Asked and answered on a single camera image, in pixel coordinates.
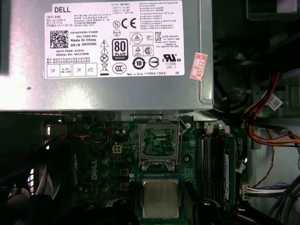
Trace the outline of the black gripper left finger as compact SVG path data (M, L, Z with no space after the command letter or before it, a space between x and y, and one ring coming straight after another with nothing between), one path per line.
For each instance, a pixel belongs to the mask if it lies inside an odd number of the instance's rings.
M35 197L36 225L138 225L139 219L131 202L120 199L112 206L100 207L84 203L70 207L55 216L55 204L49 196Z

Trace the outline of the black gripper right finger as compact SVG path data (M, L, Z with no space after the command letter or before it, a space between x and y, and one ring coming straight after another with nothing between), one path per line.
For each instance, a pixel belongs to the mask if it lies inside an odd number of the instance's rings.
M224 210L216 201L185 200L184 218L189 225L280 225L281 222L249 205Z

